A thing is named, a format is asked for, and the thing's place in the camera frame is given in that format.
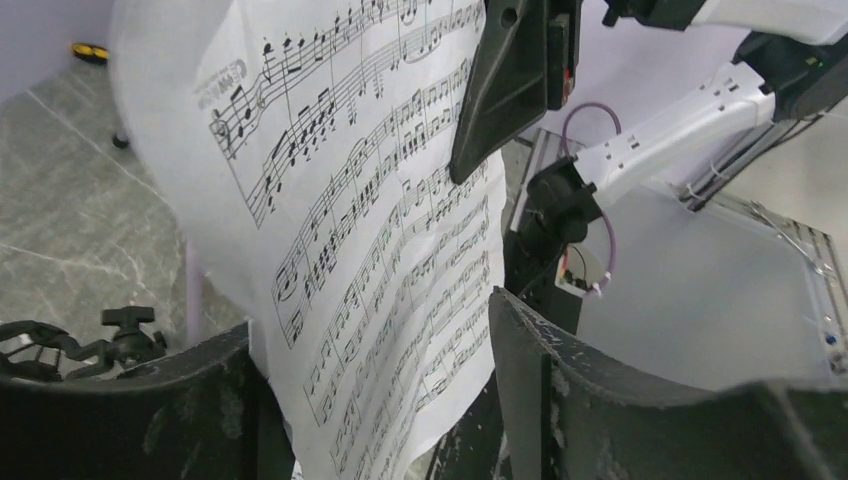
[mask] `wire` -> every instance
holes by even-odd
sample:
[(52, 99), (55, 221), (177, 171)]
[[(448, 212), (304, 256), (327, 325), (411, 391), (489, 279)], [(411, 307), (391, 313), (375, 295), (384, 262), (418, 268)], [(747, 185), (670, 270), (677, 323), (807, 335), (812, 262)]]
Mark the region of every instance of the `wire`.
[[(765, 135), (765, 133), (758, 136), (754, 140), (754, 142), (752, 142), (752, 143), (758, 142), (762, 138), (763, 135)], [(739, 147), (746, 138), (747, 138), (747, 135), (739, 135), (739, 138), (737, 138), (736, 141), (734, 141), (732, 144), (730, 144), (730, 146), (728, 146), (726, 149), (724, 149), (722, 151), (721, 155), (719, 155), (717, 158), (710, 160), (710, 170), (713, 172), (713, 177), (708, 178), (704, 181), (696, 180), (695, 185), (692, 185), (691, 183), (687, 183), (685, 186), (686, 186), (688, 192), (681, 194), (680, 201), (681, 202), (688, 202), (688, 201), (692, 200), (693, 198), (699, 199), (699, 200), (702, 199), (702, 197), (700, 196), (700, 194), (698, 192), (703, 192), (705, 189), (710, 188), (713, 185), (713, 182), (715, 181), (715, 177), (716, 176), (721, 177), (722, 175), (724, 175), (724, 170), (727, 168), (727, 165), (733, 163), (737, 158), (739, 158), (739, 156), (742, 153), (744, 153), (745, 151), (748, 150), (749, 147), (744, 146), (744, 147), (740, 148), (740, 151), (733, 153), (731, 155), (731, 152), (736, 150), (736, 148)], [(725, 157), (728, 157), (729, 155), (731, 155), (730, 160), (728, 162), (726, 162), (724, 165), (721, 165), (720, 167), (716, 168), (715, 162), (717, 160), (721, 160)], [(701, 177), (707, 175), (708, 173), (709, 172), (702, 172), (702, 174), (699, 175), (696, 178), (701, 178)]]
[[(565, 245), (563, 245), (562, 248), (557, 249), (557, 251), (560, 251), (560, 252), (564, 251), (564, 250), (565, 250)], [(557, 264), (559, 264), (559, 259), (560, 259), (559, 255), (554, 257), (554, 259), (552, 261), (550, 261), (548, 263), (548, 265), (545, 268), (543, 268), (542, 271), (539, 272), (539, 274), (536, 275), (533, 278), (533, 280), (530, 280), (529, 282), (527, 282), (527, 285), (525, 285), (524, 288), (522, 288), (521, 291), (518, 292), (518, 298), (523, 301), (527, 297), (527, 293), (530, 291), (530, 289), (535, 287), (536, 284), (539, 283), (540, 280), (543, 280), (545, 278), (545, 274), (548, 272), (548, 270), (551, 269), (551, 267), (556, 269)]]
[(571, 123), (571, 119), (574, 118), (574, 115), (577, 112), (579, 112), (581, 110), (585, 110), (587, 108), (600, 108), (601, 110), (607, 112), (609, 114), (610, 118), (612, 119), (612, 123), (615, 124), (615, 134), (616, 135), (621, 134), (621, 121), (619, 120), (618, 115), (616, 115), (615, 111), (612, 108), (610, 108), (608, 105), (605, 105), (605, 104), (600, 103), (600, 102), (587, 102), (587, 103), (584, 103), (582, 105), (578, 105), (577, 107), (574, 108), (574, 110), (572, 110), (568, 114), (567, 117), (565, 117), (565, 122), (562, 123), (562, 138), (560, 139), (560, 148), (562, 149), (562, 151), (565, 155), (569, 155), (569, 152), (568, 152), (568, 124)]
[[(615, 110), (613, 110), (608, 105), (600, 103), (600, 102), (583, 103), (581, 105), (576, 106), (574, 108), (574, 110), (572, 110), (568, 114), (568, 116), (565, 117), (565, 121), (562, 124), (562, 138), (560, 139), (560, 148), (562, 149), (562, 151), (565, 155), (569, 154), (569, 152), (568, 152), (568, 136), (567, 136), (569, 123), (571, 123), (571, 120), (574, 118), (574, 115), (577, 112), (584, 110), (584, 109), (587, 109), (587, 108), (590, 108), (590, 107), (600, 108), (601, 110), (607, 112), (609, 114), (610, 118), (612, 119), (612, 123), (615, 125), (615, 134), (621, 135), (621, 132), (622, 132), (621, 120), (618, 118), (618, 115), (615, 113)], [(592, 286), (593, 291), (596, 292), (598, 295), (601, 294), (601, 290), (606, 288), (606, 286), (609, 284), (610, 280), (612, 280), (612, 274), (615, 271), (616, 251), (618, 249), (618, 247), (616, 245), (616, 241), (615, 241), (615, 232), (613, 231), (613, 228), (612, 228), (612, 222), (610, 222), (610, 219), (607, 216), (606, 212), (601, 211), (601, 218), (603, 218), (604, 225), (607, 228), (607, 235), (609, 237), (609, 244), (610, 244), (610, 256), (609, 256), (609, 263), (607, 264), (607, 270), (604, 273), (604, 278), (602, 278), (600, 282), (598, 282), (598, 283), (596, 283)]]
[[(815, 125), (816, 123), (818, 123), (819, 121), (821, 121), (821, 119), (822, 119), (822, 118), (824, 118), (824, 117), (828, 116), (828, 114), (830, 113), (830, 111), (831, 111), (831, 110), (833, 110), (835, 107), (836, 107), (836, 104), (833, 104), (833, 105), (831, 105), (831, 106), (827, 107), (827, 108), (826, 108), (825, 110), (823, 110), (821, 113), (818, 113), (818, 114), (813, 115), (813, 116), (812, 116), (812, 118), (807, 117), (807, 118), (803, 118), (803, 119), (796, 120), (796, 121), (795, 121), (795, 124), (794, 124), (794, 125), (792, 125), (792, 128), (790, 128), (790, 129), (789, 129), (789, 130), (787, 130), (787, 131), (786, 131), (783, 135), (781, 135), (780, 137), (778, 137), (778, 139), (777, 139), (777, 140), (775, 140), (775, 141), (774, 141), (774, 143), (772, 143), (771, 145), (769, 145), (769, 146), (768, 146), (765, 150), (763, 150), (763, 152), (762, 152), (762, 153), (760, 153), (759, 155), (757, 155), (757, 158), (759, 158), (759, 157), (761, 157), (761, 156), (765, 155), (766, 153), (768, 153), (768, 152), (770, 152), (770, 151), (774, 150), (774, 149), (775, 149), (775, 148), (777, 148), (777, 147), (780, 147), (780, 146), (784, 145), (785, 143), (787, 143), (787, 142), (789, 142), (789, 141), (791, 141), (791, 140), (795, 139), (796, 137), (798, 137), (798, 136), (799, 136), (799, 135), (801, 135), (802, 133), (806, 132), (807, 130), (809, 130), (810, 128), (812, 128), (812, 127), (813, 127), (813, 125)], [(730, 166), (732, 166), (732, 165), (735, 163), (735, 161), (736, 161), (739, 157), (741, 157), (742, 155), (745, 155), (746, 153), (748, 153), (748, 152), (751, 150), (751, 147), (752, 147), (754, 144), (756, 144), (756, 143), (757, 143), (757, 141), (759, 141), (759, 140), (755, 140), (755, 141), (754, 141), (754, 142), (752, 142), (750, 145), (748, 145), (747, 147), (743, 148), (742, 150), (740, 150), (739, 152), (737, 152), (736, 154), (734, 154), (734, 155), (733, 155), (733, 157), (732, 157), (732, 159), (731, 159), (730, 161), (728, 161), (728, 162), (727, 162), (727, 163), (726, 163), (726, 164), (725, 164), (722, 168), (720, 168), (720, 169), (719, 169), (719, 172), (721, 172), (721, 173), (725, 173), (725, 172), (727, 171), (727, 169), (728, 169)], [(731, 179), (728, 179), (728, 180), (722, 180), (722, 179), (717, 178), (717, 177), (715, 177), (715, 176), (714, 176), (713, 178), (711, 178), (710, 180), (708, 180), (704, 186), (702, 186), (701, 188), (699, 188), (699, 189), (697, 189), (697, 190), (696, 190), (696, 192), (695, 192), (695, 193), (697, 194), (697, 196), (696, 196), (696, 195), (691, 195), (691, 196), (689, 196), (689, 197), (687, 197), (687, 198), (682, 199), (682, 201), (684, 201), (684, 202), (689, 202), (689, 201), (692, 201), (692, 199), (693, 199), (693, 198), (698, 198), (698, 196), (700, 196), (700, 197), (705, 198), (705, 200), (700, 200), (700, 199), (699, 199), (699, 203), (698, 203), (698, 204), (699, 204), (699, 205), (704, 205), (704, 204), (705, 204), (705, 201), (706, 201), (706, 200), (711, 199), (711, 198), (713, 197), (713, 195), (715, 195), (715, 193), (716, 193), (716, 192), (718, 192), (718, 189), (723, 188), (723, 186), (724, 186), (724, 185), (726, 185), (727, 183), (729, 183), (729, 180), (732, 180), (732, 178), (731, 178)], [(723, 185), (720, 185), (720, 186), (718, 187), (718, 189), (716, 189), (715, 187), (716, 187), (719, 183), (721, 183), (721, 184), (723, 184)]]
[(571, 247), (571, 250), (574, 251), (574, 253), (576, 253), (578, 257), (580, 257), (580, 262), (583, 264), (583, 280), (586, 280), (586, 274), (589, 270), (589, 267), (586, 266), (586, 258), (583, 257), (583, 254), (580, 253), (580, 250), (578, 250), (576, 247)]

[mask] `black clamp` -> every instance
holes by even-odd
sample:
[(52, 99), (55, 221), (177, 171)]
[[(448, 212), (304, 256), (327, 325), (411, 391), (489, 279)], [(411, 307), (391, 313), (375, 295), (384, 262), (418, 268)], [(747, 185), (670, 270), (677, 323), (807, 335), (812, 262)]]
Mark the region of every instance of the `black clamp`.
[[(0, 325), (0, 342), (21, 335), (27, 335), (31, 341), (12, 351), (0, 352), (0, 375), (37, 382), (61, 382), (107, 373), (114, 368), (116, 362), (127, 369), (155, 360), (165, 356), (165, 337), (157, 331), (153, 338), (150, 338), (139, 328), (142, 323), (152, 323), (155, 319), (151, 307), (127, 306), (103, 310), (100, 323), (118, 327), (118, 331), (112, 341), (96, 340), (85, 346), (81, 346), (65, 330), (43, 322), (23, 320)], [(34, 359), (13, 359), (19, 353), (34, 347), (38, 347)], [(53, 363), (42, 361), (44, 349), (56, 350)], [(59, 372), (63, 354), (69, 360), (85, 362), (88, 365), (72, 370), (63, 377)]]
[(504, 241), (505, 288), (536, 308), (533, 298), (547, 298), (557, 260), (571, 243), (582, 242), (589, 223), (602, 212), (595, 202), (594, 184), (586, 184), (574, 167), (575, 157), (564, 157), (537, 173), (527, 184), (527, 203), (518, 230)]
[(559, 110), (575, 82), (583, 0), (489, 0), (451, 152), (463, 183), (489, 155)]

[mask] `white paper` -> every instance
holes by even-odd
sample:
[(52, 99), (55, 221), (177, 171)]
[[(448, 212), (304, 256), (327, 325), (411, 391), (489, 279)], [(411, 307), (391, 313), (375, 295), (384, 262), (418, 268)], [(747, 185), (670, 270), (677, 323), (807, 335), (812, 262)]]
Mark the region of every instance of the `white paper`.
[(254, 322), (307, 479), (396, 479), (493, 368), (499, 154), (447, 163), (482, 1), (115, 7), (133, 148)]

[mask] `yellow object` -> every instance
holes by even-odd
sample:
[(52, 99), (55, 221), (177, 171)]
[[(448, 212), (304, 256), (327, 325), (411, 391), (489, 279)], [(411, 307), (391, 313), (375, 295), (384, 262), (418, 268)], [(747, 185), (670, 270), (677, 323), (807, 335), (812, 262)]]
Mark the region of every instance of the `yellow object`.
[(74, 43), (71, 52), (75, 57), (88, 63), (105, 64), (109, 60), (109, 51), (97, 45), (88, 43)]

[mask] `purple wall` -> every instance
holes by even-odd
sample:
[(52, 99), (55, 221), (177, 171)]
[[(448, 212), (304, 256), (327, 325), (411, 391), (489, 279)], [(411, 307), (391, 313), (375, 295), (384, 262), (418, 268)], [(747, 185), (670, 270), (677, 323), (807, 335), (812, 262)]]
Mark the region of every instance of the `purple wall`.
[(114, 2), (0, 0), (0, 103), (71, 65), (71, 43), (104, 45)]

